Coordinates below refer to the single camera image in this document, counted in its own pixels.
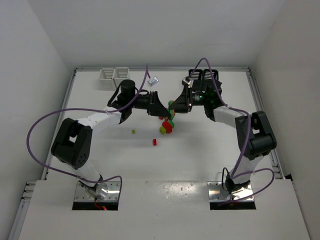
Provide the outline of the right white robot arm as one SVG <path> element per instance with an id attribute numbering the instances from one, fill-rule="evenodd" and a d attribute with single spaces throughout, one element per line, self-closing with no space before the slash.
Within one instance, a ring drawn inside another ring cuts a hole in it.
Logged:
<path id="1" fill-rule="evenodd" d="M 205 86 L 198 90 L 197 84 Z M 208 119 L 228 125 L 236 130 L 240 155 L 222 183 L 228 193 L 245 188 L 251 182 L 251 175 L 264 156 L 277 146 L 268 117 L 264 111 L 248 113 L 227 105 L 222 100 L 222 84 L 219 80 L 192 81 L 189 77 L 182 80 L 180 96 L 169 105 L 176 113 L 189 113 L 194 106 L 202 106 Z"/>

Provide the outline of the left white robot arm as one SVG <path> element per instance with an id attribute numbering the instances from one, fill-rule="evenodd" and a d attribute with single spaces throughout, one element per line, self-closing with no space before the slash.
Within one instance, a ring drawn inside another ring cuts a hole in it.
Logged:
<path id="1" fill-rule="evenodd" d="M 139 93 L 136 96 L 137 92 L 135 82 L 125 79 L 120 82 L 103 112 L 79 119 L 66 118 L 62 121 L 51 147 L 51 154 L 68 165 L 87 187 L 93 189 L 103 180 L 89 162 L 94 134 L 122 124 L 132 114 L 133 108 L 146 110 L 148 115 L 154 117 L 172 116 L 160 102 L 157 91 L 149 92 L 143 89 L 143 94 Z"/>

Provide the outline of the right black slotted container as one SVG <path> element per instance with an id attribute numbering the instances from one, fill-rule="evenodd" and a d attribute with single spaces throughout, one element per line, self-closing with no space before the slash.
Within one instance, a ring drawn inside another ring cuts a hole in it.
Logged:
<path id="1" fill-rule="evenodd" d="M 214 80 L 218 90 L 220 90 L 222 83 L 219 81 L 219 72 L 215 69 L 212 69 L 211 72 L 208 68 L 204 69 L 202 71 L 202 88 L 201 88 L 201 90 L 203 92 L 205 92 L 207 89 L 215 90 L 213 80 Z"/>

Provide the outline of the black slotted container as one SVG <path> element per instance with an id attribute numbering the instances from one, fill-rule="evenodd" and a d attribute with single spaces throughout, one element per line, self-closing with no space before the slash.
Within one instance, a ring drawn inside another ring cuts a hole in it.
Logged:
<path id="1" fill-rule="evenodd" d="M 214 80 L 218 90 L 220 90 L 222 83 L 219 81 L 219 72 L 215 69 L 212 69 L 211 72 L 208 68 L 204 69 L 202 71 L 202 88 L 201 88 L 201 90 L 203 92 L 205 92 L 207 89 L 215 90 L 213 80 Z"/>
<path id="2" fill-rule="evenodd" d="M 202 69 L 189 69 L 188 75 L 191 80 L 193 80 L 192 90 L 196 93 L 205 91 L 205 84 L 203 81 L 203 70 Z"/>

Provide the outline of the red round lego piece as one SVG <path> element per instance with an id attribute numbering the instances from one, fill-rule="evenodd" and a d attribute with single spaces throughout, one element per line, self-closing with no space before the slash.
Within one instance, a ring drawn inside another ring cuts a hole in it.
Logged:
<path id="1" fill-rule="evenodd" d="M 164 121 L 162 123 L 162 127 L 165 129 L 167 134 L 170 134 L 173 131 L 173 126 L 168 121 Z"/>

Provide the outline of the green lego piece by round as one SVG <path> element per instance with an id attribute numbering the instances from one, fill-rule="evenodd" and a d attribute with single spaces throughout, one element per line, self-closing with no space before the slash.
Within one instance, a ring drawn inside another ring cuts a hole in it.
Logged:
<path id="1" fill-rule="evenodd" d="M 168 123 L 171 125 L 172 128 L 175 127 L 175 124 L 174 124 L 174 122 L 172 120 L 169 120 Z"/>

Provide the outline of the lime lego brick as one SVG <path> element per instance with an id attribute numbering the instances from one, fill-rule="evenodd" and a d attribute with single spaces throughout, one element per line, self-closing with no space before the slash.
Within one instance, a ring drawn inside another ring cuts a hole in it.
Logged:
<path id="1" fill-rule="evenodd" d="M 160 133 L 163 134 L 163 135 L 167 133 L 167 130 L 166 130 L 163 126 L 161 126 L 161 127 L 159 128 L 159 131 L 160 131 Z"/>

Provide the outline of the left black slotted container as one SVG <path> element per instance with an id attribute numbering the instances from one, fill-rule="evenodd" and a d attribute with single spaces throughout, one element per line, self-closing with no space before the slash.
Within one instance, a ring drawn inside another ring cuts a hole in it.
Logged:
<path id="1" fill-rule="evenodd" d="M 202 69 L 189 69 L 188 75 L 191 80 L 193 80 L 192 90 L 196 93 L 205 91 L 205 84 L 203 81 L 203 70 Z"/>

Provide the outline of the right white slotted container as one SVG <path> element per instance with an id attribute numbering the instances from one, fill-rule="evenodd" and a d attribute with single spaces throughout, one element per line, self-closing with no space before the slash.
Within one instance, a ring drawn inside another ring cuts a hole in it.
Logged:
<path id="1" fill-rule="evenodd" d="M 116 67 L 113 70 L 113 80 L 117 88 L 123 80 L 130 79 L 130 69 L 127 67 Z"/>

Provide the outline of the white slotted container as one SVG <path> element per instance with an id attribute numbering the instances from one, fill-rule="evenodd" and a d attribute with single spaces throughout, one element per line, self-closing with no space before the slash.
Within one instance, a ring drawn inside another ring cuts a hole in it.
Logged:
<path id="1" fill-rule="evenodd" d="M 117 88 L 123 80 L 130 79 L 130 69 L 127 67 L 116 67 L 113 70 L 113 80 Z"/>
<path id="2" fill-rule="evenodd" d="M 116 84 L 114 81 L 114 69 L 102 68 L 98 79 L 99 89 L 104 91 L 114 91 Z"/>

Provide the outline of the left white slotted container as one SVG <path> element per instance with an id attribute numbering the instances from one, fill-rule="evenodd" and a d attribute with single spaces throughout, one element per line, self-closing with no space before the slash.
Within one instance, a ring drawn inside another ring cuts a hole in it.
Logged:
<path id="1" fill-rule="evenodd" d="M 116 84 L 114 81 L 114 69 L 102 68 L 98 79 L 99 89 L 104 91 L 114 91 Z"/>

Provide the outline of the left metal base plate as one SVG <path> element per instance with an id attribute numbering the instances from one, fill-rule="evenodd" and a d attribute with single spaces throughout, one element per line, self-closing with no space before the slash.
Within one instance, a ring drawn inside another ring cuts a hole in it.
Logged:
<path id="1" fill-rule="evenodd" d="M 74 202 L 116 202 L 119 199 L 121 183 L 119 181 L 107 181 L 98 183 L 95 187 L 89 188 L 82 182 L 78 182 L 75 188 Z"/>

